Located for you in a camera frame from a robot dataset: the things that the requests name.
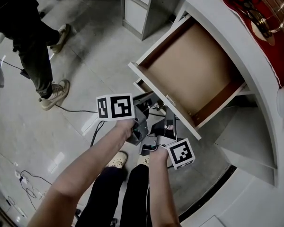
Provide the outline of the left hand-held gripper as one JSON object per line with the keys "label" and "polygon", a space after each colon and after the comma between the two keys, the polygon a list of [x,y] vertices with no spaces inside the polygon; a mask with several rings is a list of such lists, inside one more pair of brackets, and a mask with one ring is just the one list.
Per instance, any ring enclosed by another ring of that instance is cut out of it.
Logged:
{"label": "left hand-held gripper", "polygon": [[127,142],[138,145],[147,135],[147,110],[159,101],[154,92],[133,96],[131,93],[104,95],[96,98],[100,120],[134,120],[132,134]]}

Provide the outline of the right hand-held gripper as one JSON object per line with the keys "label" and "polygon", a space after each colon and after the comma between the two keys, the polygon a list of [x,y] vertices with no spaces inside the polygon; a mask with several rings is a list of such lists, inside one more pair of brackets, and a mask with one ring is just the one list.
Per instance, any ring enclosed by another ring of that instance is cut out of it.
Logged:
{"label": "right hand-held gripper", "polygon": [[[174,129],[167,130],[167,125],[173,125]],[[159,121],[152,125],[150,134],[140,144],[139,154],[146,156],[159,148],[167,150],[172,163],[170,166],[176,170],[195,160],[189,140],[177,136],[176,116],[168,107],[166,108],[165,122]]]}

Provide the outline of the drawer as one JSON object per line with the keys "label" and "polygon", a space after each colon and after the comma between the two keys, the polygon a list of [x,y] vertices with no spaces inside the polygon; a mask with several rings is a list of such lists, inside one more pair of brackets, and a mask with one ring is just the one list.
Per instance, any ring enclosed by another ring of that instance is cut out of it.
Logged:
{"label": "drawer", "polygon": [[133,85],[138,89],[140,94],[153,92],[153,90],[142,79],[136,80]]}
{"label": "drawer", "polygon": [[246,84],[224,49],[189,16],[128,66],[198,140],[198,130]]}

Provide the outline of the person's left forearm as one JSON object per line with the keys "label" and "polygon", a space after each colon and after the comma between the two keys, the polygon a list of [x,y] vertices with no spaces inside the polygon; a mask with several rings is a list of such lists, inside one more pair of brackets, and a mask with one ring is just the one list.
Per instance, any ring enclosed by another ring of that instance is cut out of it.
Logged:
{"label": "person's left forearm", "polygon": [[77,204],[132,134],[132,119],[115,126],[56,178],[27,227],[71,227]]}

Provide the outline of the person's right forearm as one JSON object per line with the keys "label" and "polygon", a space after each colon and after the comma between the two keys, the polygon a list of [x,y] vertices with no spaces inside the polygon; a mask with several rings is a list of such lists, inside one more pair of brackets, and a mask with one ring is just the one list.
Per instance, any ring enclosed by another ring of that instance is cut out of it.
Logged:
{"label": "person's right forearm", "polygon": [[180,227],[167,169],[168,151],[150,153],[150,215],[153,227]]}

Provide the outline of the grey side cabinet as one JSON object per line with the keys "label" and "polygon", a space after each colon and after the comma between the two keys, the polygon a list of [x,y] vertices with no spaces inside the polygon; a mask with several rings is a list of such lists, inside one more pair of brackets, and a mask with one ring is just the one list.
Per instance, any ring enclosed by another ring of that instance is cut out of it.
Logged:
{"label": "grey side cabinet", "polygon": [[160,29],[180,0],[121,0],[122,26],[140,40]]}

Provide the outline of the person's right cream clog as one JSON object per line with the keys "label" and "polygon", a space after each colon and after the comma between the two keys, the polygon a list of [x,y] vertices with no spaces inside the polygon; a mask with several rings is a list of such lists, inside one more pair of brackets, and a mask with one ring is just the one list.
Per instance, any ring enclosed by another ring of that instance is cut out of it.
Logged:
{"label": "person's right cream clog", "polygon": [[144,166],[148,167],[149,163],[150,163],[150,156],[149,155],[146,155],[146,156],[139,155],[136,165],[137,166],[138,165],[144,165]]}

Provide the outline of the person's cream clog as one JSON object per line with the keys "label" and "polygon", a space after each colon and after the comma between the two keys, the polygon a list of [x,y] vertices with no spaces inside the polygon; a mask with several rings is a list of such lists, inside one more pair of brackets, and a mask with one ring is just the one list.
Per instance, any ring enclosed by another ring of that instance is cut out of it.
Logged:
{"label": "person's cream clog", "polygon": [[109,161],[107,167],[115,167],[122,169],[127,162],[128,155],[126,152],[118,151],[116,155]]}
{"label": "person's cream clog", "polygon": [[149,155],[146,155],[146,156],[139,155],[136,165],[137,166],[138,165],[144,165],[144,166],[148,167],[149,163],[150,163],[150,156]]}

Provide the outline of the person's left cream clog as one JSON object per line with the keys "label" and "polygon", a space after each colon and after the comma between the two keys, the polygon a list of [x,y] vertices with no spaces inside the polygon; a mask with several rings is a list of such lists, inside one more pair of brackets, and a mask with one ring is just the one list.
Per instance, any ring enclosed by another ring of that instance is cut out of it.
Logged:
{"label": "person's left cream clog", "polygon": [[115,167],[122,169],[127,162],[128,155],[126,152],[118,151],[116,155],[109,161],[107,167]]}

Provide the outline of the person's black trousers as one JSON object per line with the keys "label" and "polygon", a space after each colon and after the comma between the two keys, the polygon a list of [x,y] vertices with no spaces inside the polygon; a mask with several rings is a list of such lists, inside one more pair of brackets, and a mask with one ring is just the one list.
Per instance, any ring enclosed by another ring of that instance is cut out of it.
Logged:
{"label": "person's black trousers", "polygon": [[[124,180],[124,169],[104,168],[93,184],[88,203],[75,227],[110,227]],[[152,227],[149,204],[149,168],[139,164],[128,178],[119,226]]]}

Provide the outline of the white curved platform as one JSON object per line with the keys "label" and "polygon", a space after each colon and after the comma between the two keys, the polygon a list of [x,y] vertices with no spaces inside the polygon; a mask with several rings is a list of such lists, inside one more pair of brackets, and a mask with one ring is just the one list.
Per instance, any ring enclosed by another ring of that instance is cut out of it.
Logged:
{"label": "white curved platform", "polygon": [[181,226],[284,227],[284,184],[273,187],[237,169]]}

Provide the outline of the globe table lamp gold stand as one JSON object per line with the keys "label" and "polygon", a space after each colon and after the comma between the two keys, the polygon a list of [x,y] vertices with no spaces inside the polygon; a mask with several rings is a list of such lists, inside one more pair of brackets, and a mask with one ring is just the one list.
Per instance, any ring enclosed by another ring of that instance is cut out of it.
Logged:
{"label": "globe table lamp gold stand", "polygon": [[284,27],[284,13],[280,24],[274,29],[270,29],[268,20],[277,15],[280,11],[284,12],[284,3],[281,5],[279,10],[274,12],[269,18],[265,18],[265,16],[257,9],[254,9],[251,12],[254,19],[254,22],[251,21],[250,23],[253,34],[258,39],[267,42],[270,46],[275,45],[274,34],[280,32]]}

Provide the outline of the white power strip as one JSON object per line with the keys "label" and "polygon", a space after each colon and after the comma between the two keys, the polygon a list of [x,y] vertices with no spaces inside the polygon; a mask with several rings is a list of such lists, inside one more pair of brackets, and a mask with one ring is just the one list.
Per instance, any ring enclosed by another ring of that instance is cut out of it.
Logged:
{"label": "white power strip", "polygon": [[16,178],[24,184],[28,184],[29,183],[29,179],[24,175],[25,171],[19,171],[19,170],[15,170],[15,176]]}

